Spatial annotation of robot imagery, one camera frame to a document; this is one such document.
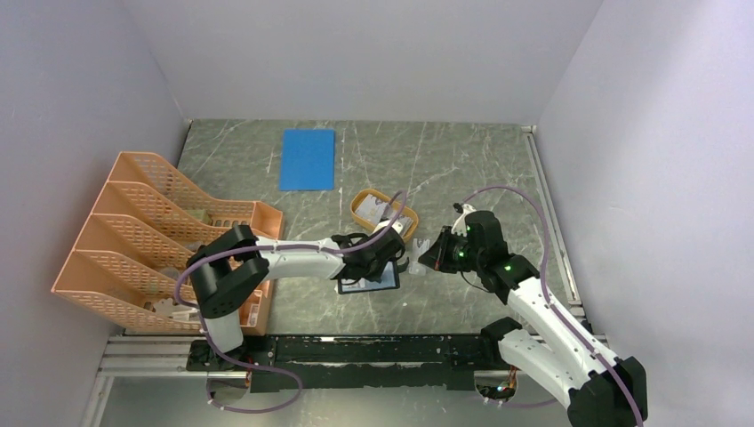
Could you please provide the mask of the black card holder wallet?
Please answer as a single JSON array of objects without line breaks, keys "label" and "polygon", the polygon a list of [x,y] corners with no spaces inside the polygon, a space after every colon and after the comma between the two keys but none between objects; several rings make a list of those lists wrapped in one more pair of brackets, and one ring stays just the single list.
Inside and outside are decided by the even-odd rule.
[{"label": "black card holder wallet", "polygon": [[338,292],[338,285],[340,283],[345,284],[351,284],[356,283],[359,281],[362,281],[365,283],[365,289],[362,292],[359,293],[367,293],[367,292],[378,292],[378,291],[386,291],[386,290],[395,290],[400,288],[400,272],[395,272],[392,267],[392,262],[389,262],[384,270],[382,271],[380,277],[376,280],[369,280],[367,278],[360,278],[359,280],[352,280],[352,281],[344,281],[339,279],[338,284],[336,286],[336,292]]}]

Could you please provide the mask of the yellow oval tray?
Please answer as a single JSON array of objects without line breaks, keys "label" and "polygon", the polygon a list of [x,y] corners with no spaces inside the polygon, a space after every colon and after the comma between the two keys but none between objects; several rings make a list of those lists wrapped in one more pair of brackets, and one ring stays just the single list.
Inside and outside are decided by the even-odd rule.
[{"label": "yellow oval tray", "polygon": [[[374,194],[376,197],[387,201],[385,212],[383,216],[381,217],[381,221],[376,225],[366,222],[365,220],[359,218],[355,213],[355,210],[358,204],[363,200],[363,198],[367,194]],[[407,207],[407,206],[406,207],[402,206],[401,197],[402,197],[401,195],[389,197],[379,192],[376,189],[363,189],[356,194],[356,196],[353,198],[351,202],[351,205],[350,205],[351,216],[357,224],[359,224],[360,226],[362,226],[363,228],[369,231],[376,231],[381,226],[387,225],[390,221],[392,220],[396,221],[400,215],[411,217],[413,219],[413,226],[407,231],[405,235],[403,236],[400,235],[401,238],[405,242],[408,242],[412,238],[414,232],[418,229],[420,220],[419,220],[418,214],[412,208]]]}]

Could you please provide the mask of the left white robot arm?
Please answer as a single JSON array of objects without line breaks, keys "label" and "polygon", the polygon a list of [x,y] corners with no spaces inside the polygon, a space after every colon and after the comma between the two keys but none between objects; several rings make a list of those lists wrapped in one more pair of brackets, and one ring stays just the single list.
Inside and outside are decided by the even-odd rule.
[{"label": "left white robot arm", "polygon": [[322,278],[336,284],[338,294],[399,288],[398,261],[405,242],[392,226],[371,235],[334,235],[318,241],[280,241],[258,237],[248,225],[237,225],[186,263],[179,281],[189,281],[207,339],[211,359],[221,368],[243,364],[246,345],[239,312],[257,287],[280,278]]}]

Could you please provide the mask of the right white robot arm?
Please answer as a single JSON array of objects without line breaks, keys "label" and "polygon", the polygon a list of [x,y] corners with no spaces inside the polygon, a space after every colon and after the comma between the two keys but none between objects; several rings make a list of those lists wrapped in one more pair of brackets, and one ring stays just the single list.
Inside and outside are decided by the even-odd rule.
[{"label": "right white robot arm", "polygon": [[485,290],[539,334],[534,339],[513,318],[498,320],[482,331],[487,339],[480,358],[491,368],[508,364],[524,371],[563,406],[572,426],[641,426],[647,420],[642,364],[620,358],[575,319],[543,274],[509,250],[493,213],[465,213],[444,226],[419,262],[448,274],[475,273]]}]

